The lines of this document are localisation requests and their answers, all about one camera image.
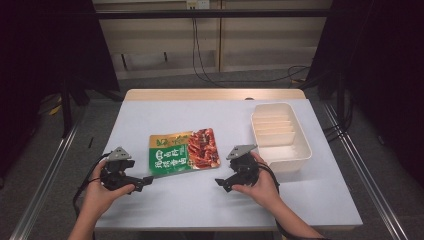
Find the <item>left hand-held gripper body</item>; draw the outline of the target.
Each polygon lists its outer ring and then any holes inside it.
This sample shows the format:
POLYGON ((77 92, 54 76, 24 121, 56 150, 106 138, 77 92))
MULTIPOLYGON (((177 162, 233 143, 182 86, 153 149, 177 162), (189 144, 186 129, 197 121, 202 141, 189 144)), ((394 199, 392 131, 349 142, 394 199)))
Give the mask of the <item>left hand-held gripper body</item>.
POLYGON ((125 173, 125 170, 132 168, 134 164, 130 154, 122 147, 117 147, 106 157, 106 164, 101 170, 100 180, 103 186, 114 191, 126 185, 144 185, 143 179, 127 176, 125 173))

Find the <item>black metal stand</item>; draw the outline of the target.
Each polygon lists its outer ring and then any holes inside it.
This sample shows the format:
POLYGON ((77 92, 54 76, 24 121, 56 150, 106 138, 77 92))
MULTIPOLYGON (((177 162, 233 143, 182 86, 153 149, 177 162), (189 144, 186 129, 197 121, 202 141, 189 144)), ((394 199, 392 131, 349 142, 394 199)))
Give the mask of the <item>black metal stand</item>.
POLYGON ((65 76, 61 82, 61 106, 63 113, 63 135, 65 138, 71 132, 73 127, 71 100, 73 98, 78 106, 86 106, 90 102, 90 98, 87 95, 86 84, 80 77, 65 76))

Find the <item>white wall socket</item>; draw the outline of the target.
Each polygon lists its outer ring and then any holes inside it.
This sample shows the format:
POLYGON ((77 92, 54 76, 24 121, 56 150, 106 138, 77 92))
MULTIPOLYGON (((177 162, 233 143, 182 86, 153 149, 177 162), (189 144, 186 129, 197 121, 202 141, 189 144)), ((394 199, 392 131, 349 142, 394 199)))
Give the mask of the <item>white wall socket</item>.
POLYGON ((206 10, 210 8, 210 0, 186 0, 188 10, 206 10))

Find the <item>metal floor rail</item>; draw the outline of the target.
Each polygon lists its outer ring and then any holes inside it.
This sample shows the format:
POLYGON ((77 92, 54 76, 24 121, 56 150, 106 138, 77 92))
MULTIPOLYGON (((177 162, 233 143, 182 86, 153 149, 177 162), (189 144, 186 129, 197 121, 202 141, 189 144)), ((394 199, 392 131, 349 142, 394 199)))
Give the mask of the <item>metal floor rail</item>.
POLYGON ((27 240, 33 226, 39 216, 39 213, 46 201, 51 190, 52 184, 57 176, 58 170, 66 158, 69 148, 71 147, 75 135, 79 129, 79 125, 84 118, 86 108, 83 107, 76 111, 75 122, 71 124, 69 132, 61 139, 51 162, 43 175, 41 182, 37 186, 31 201, 25 208, 23 215, 18 221, 9 240, 27 240))
POLYGON ((331 122, 332 127, 336 130, 338 139, 342 143, 346 153, 353 163, 368 195, 370 196, 374 206, 379 213, 380 218, 385 224, 391 238, 393 240, 409 240, 404 228, 402 227, 398 217, 391 208, 390 204, 382 194, 378 184, 375 182, 371 172, 366 166, 362 156, 357 150, 354 142, 346 130, 343 130, 337 120, 336 110, 330 104, 324 105, 326 114, 331 122))

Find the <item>dark curtain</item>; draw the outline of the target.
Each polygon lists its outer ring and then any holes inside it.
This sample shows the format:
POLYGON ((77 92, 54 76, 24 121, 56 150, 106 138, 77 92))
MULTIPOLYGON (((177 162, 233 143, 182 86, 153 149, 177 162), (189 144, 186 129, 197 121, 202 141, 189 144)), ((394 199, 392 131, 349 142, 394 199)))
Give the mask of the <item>dark curtain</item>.
POLYGON ((332 0, 307 79, 355 102, 424 188, 424 0, 332 0))
POLYGON ((0 181, 38 120, 42 100, 118 91, 94 0, 0 0, 0 181))

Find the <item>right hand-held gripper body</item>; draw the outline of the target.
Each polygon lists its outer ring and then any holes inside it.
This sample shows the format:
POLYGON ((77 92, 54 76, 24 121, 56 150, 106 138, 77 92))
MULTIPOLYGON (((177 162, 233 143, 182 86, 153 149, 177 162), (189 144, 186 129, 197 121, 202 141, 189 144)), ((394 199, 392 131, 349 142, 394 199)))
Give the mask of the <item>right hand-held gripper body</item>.
POLYGON ((235 174, 225 180, 225 187, 233 185, 254 185, 259 177, 259 165, 251 155, 256 145, 236 145, 227 156, 230 168, 235 174))

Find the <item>person's right hand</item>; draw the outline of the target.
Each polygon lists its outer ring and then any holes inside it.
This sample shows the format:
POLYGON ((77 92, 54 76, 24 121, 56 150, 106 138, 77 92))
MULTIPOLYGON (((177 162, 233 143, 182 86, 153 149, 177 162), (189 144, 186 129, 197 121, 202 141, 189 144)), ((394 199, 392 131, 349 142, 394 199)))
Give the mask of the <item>person's right hand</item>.
POLYGON ((254 157, 255 161, 261 165, 257 182, 253 186, 233 185, 232 189, 251 197, 263 208, 271 210, 274 205, 281 202, 280 195, 276 189, 272 176, 264 169, 266 165, 265 161, 256 152, 251 152, 251 155, 254 157))

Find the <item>person's left hand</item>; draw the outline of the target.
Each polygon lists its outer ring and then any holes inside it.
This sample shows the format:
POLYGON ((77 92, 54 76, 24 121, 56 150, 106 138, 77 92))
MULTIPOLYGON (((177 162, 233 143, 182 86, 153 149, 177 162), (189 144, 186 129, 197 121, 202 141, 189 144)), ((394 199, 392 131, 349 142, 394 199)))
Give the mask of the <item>person's left hand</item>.
POLYGON ((101 171, 105 165, 106 162, 102 160, 92 172, 79 214, 80 217, 99 219, 116 199, 131 193, 135 189, 133 184, 125 185, 113 191, 105 188, 100 180, 101 171))

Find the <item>black horizontal bar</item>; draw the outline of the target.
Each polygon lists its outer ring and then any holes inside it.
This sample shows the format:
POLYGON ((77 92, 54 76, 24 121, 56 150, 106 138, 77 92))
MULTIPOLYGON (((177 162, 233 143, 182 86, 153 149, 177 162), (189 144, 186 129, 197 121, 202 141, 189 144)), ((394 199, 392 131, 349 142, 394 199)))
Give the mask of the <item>black horizontal bar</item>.
POLYGON ((327 17, 331 14, 332 12, 326 9, 108 10, 96 12, 96 16, 99 19, 327 17))

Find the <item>white table mat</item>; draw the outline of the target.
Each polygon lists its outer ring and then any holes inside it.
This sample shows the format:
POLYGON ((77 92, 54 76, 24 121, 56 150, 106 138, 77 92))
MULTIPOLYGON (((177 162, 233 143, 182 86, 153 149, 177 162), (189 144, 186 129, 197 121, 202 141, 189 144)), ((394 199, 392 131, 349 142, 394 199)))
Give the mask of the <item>white table mat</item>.
MULTIPOLYGON (((251 198, 218 186, 232 175, 225 159, 236 145, 251 144, 255 100, 124 102, 106 145, 123 147, 134 159, 128 175, 148 173, 149 138, 212 128, 223 159, 220 167, 161 177, 139 193, 116 200, 97 223, 97 230, 272 231, 274 218, 251 198)), ((297 172, 279 174, 285 203, 308 224, 352 229, 362 223, 355 203, 329 148, 310 102, 290 103, 312 150, 297 172)))

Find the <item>white divided plastic container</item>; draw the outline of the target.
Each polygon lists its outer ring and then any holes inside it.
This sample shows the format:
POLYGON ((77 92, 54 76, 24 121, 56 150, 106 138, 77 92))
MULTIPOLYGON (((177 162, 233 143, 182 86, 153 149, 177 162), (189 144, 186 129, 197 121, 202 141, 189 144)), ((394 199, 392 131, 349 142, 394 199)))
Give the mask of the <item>white divided plastic container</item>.
POLYGON ((309 142, 290 104, 257 105, 251 124, 259 155, 275 173, 299 171, 311 158, 309 142))

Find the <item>green and red food packet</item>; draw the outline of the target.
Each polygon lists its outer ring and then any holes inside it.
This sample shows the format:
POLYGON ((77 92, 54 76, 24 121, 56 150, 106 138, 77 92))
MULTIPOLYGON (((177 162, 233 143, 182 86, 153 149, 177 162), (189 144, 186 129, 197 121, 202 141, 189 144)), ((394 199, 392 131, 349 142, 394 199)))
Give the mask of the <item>green and red food packet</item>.
POLYGON ((217 168, 221 165, 212 128, 149 138, 149 170, 154 176, 217 168))

